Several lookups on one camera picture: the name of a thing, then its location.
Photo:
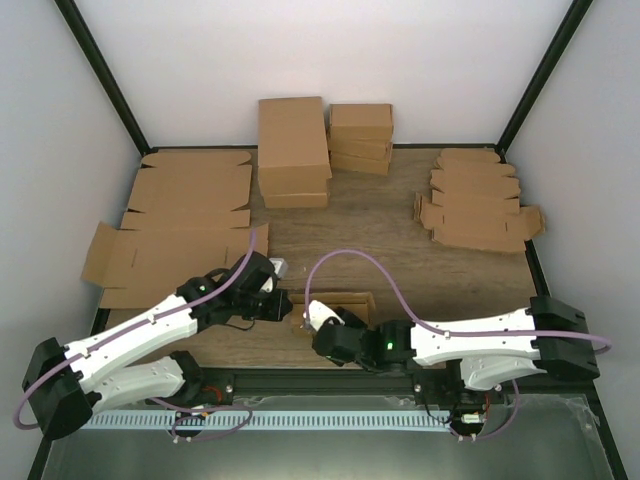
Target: cardboard box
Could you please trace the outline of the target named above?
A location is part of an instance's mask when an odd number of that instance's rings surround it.
[[[256,229],[267,255],[268,226]],[[229,268],[247,252],[249,229],[117,230],[100,223],[82,278],[104,288],[102,308],[149,308],[191,277]]]
[[[304,168],[291,168],[288,172],[271,174],[267,178],[260,178],[258,175],[260,194],[263,197],[299,193],[327,193],[329,191],[328,182],[329,180],[323,176],[309,178],[309,172]]]
[[[520,207],[515,168],[486,150],[445,149],[432,171],[431,201],[416,194],[414,217],[443,245],[523,252],[544,232],[539,207]]]
[[[327,143],[332,153],[374,160],[385,159],[391,149],[391,142],[386,140],[344,140],[329,137]]]
[[[251,159],[243,151],[167,151],[147,155],[136,175],[121,228],[197,229],[249,226]]]
[[[392,149],[389,148],[384,160],[354,157],[331,152],[331,167],[352,172],[373,173],[376,175],[388,175],[391,163]]]
[[[316,193],[331,178],[320,97],[260,100],[258,181],[263,195]]]
[[[393,107],[388,103],[334,104],[329,111],[332,138],[390,141],[393,135]]]
[[[329,193],[299,193],[264,197],[264,206],[267,208],[326,208],[328,205]]]
[[[353,314],[357,315],[360,320],[362,320],[370,327],[372,326],[376,305],[373,300],[373,294],[370,292],[312,293],[311,299],[318,300],[331,309],[343,307],[346,310],[349,310]],[[293,331],[293,334],[297,337],[311,338],[312,332],[303,328],[304,294],[292,293],[289,295],[289,300],[291,300],[291,303],[293,303],[293,310],[288,315],[289,322],[291,322],[291,330]]]

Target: black bracket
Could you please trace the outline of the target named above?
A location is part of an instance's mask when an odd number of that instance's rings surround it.
[[[527,313],[533,316],[536,330],[589,333],[584,313],[555,298],[533,297]],[[537,337],[532,344],[540,351],[540,360],[533,363],[556,380],[593,380],[600,376],[595,352],[588,340]]]

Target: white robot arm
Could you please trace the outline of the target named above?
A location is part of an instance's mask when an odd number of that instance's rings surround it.
[[[377,373],[406,373],[412,368],[460,360],[460,377],[470,390],[486,391],[496,385],[536,373],[561,380],[593,379],[599,375],[590,342],[536,335],[473,336],[474,332],[535,332],[563,329],[587,333],[584,315],[549,297],[534,297],[531,308],[503,315],[446,323],[409,321],[367,328],[344,309],[333,311],[313,301],[309,305],[313,348],[342,365],[360,364]],[[434,333],[443,331],[444,335]],[[468,332],[470,336],[450,335]]]
[[[200,367],[188,352],[173,352],[149,364],[127,365],[176,340],[226,324],[234,315],[281,321],[292,309],[287,292],[276,288],[286,273],[286,262],[256,252],[244,268],[239,268],[241,262],[229,270],[217,269],[190,279],[153,308],[103,333],[64,346],[55,338],[38,345],[23,389],[41,383],[29,403],[44,436],[50,440],[64,437],[93,414],[147,398],[188,402],[200,392],[202,383]],[[224,292],[204,301],[225,283],[229,286]],[[65,362],[70,363],[42,382]]]

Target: white wall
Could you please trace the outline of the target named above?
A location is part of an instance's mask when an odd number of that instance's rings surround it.
[[[615,347],[599,395],[630,478],[640,478],[640,3],[594,2],[513,147],[552,293]]]
[[[570,0],[80,0],[152,145],[257,143],[257,100],[390,102],[398,143],[497,142]]]
[[[84,257],[98,221],[119,220],[138,155],[54,2],[4,5],[0,45],[0,465],[18,479],[41,438],[11,424],[22,376],[42,340],[88,334]]]

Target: wooden board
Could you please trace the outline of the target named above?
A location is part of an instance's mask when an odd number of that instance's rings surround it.
[[[414,311],[447,321],[495,315],[528,305],[535,294],[524,254],[500,254],[437,245],[413,220],[416,191],[429,192],[435,149],[396,149],[388,177],[334,171],[327,209],[266,210],[254,169],[252,225],[269,222],[269,250],[289,263],[283,288],[301,291],[325,253],[355,248],[376,257],[396,279]],[[256,160],[256,152],[251,152]],[[215,265],[203,265],[203,272]],[[354,256],[330,259],[314,277],[315,291],[371,291],[381,322],[406,318],[384,277]],[[108,327],[137,314],[113,311]],[[310,340],[294,337],[286,323],[258,322],[248,333],[213,327],[176,342],[146,360],[189,350],[203,366],[332,367]]]

